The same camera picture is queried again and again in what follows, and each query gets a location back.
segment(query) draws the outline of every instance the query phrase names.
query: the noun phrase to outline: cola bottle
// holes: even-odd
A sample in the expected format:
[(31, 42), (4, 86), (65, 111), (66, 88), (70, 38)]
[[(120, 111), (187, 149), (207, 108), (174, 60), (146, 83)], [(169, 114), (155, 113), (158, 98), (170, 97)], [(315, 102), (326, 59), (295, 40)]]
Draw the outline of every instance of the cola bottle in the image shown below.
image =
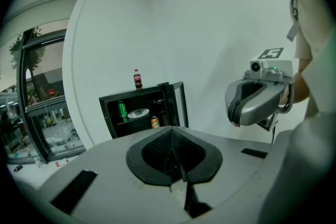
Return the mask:
[(141, 75), (139, 74), (138, 70), (135, 69), (134, 70), (134, 83), (135, 83), (135, 87), (136, 89), (142, 89), (142, 82), (141, 82)]

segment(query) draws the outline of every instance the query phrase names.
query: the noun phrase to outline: mini fridge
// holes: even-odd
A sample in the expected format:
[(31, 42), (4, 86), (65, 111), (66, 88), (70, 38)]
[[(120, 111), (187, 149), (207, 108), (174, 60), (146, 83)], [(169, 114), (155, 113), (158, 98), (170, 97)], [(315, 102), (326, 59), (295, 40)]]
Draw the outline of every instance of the mini fridge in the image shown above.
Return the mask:
[[(183, 82), (165, 82), (153, 87), (118, 92), (100, 97), (99, 102), (112, 138), (151, 129), (151, 118), (154, 116), (160, 126), (189, 127)], [(123, 116), (120, 115), (119, 104), (125, 106)], [(149, 112), (138, 118), (127, 116), (139, 109)]]

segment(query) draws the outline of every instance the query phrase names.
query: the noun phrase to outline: black window frame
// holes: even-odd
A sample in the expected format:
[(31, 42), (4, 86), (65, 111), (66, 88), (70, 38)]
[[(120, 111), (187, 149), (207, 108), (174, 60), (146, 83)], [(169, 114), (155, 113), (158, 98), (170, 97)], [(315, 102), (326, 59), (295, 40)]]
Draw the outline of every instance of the black window frame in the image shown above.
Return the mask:
[[(64, 41), (66, 29), (50, 32), (38, 37), (30, 39), (32, 35), (32, 29), (25, 31), (23, 33), (20, 49), (18, 52), (18, 66), (16, 70), (16, 87), (18, 95), (18, 105), (20, 109), (20, 115), (23, 120), (24, 127), (32, 142), (38, 157), (43, 163), (48, 163), (56, 161), (62, 158), (70, 158), (79, 155), (86, 151), (84, 145), (81, 148), (77, 148), (72, 151), (53, 153), (50, 146), (48, 145), (43, 133), (38, 130), (38, 124), (35, 122), (35, 116), (39, 114), (46, 113), (46, 110), (56, 110), (60, 108), (67, 108), (66, 98), (64, 95), (56, 98), (52, 98), (46, 101), (41, 101), (34, 105), (27, 104), (27, 87), (26, 87), (26, 70), (24, 67), (25, 54), (27, 54), (31, 49), (36, 49), (38, 47), (45, 47), (51, 44)], [(34, 157), (29, 158), (8, 158), (7, 163), (9, 164), (32, 164), (35, 163)]]

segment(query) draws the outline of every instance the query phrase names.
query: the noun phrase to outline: tree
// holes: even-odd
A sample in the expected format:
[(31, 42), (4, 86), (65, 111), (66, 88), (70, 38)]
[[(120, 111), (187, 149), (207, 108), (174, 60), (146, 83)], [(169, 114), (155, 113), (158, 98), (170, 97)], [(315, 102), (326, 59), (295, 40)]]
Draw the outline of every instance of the tree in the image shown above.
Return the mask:
[[(40, 32), (41, 32), (41, 29), (38, 26), (34, 27), (31, 31), (31, 35), (29, 39), (40, 36), (41, 35)], [(10, 61), (13, 69), (17, 68), (17, 65), (19, 62), (19, 52), (21, 50), (21, 47), (20, 47), (21, 37), (22, 37), (21, 35), (18, 35), (16, 38), (16, 41), (9, 48), (10, 55), (13, 56), (12, 60)], [(44, 56), (45, 51), (46, 51), (45, 47), (40, 47), (38, 49), (30, 51), (27, 57), (25, 58), (25, 62), (24, 62), (24, 74), (26, 73), (26, 70), (29, 69), (32, 83), (34, 85), (35, 92), (39, 99), (41, 99), (41, 95), (42, 96), (45, 95), (45, 92), (43, 90), (41, 91), (38, 90), (35, 80), (34, 80), (33, 71), (38, 67), (38, 64), (42, 61), (42, 57)]]

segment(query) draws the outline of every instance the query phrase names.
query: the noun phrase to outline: green can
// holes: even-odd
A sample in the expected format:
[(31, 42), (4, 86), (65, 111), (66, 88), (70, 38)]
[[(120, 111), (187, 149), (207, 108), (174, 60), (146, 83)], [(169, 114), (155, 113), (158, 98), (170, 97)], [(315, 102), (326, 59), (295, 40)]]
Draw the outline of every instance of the green can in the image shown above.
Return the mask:
[(119, 111), (119, 117), (126, 118), (127, 117), (127, 111), (124, 101), (118, 102), (118, 111)]

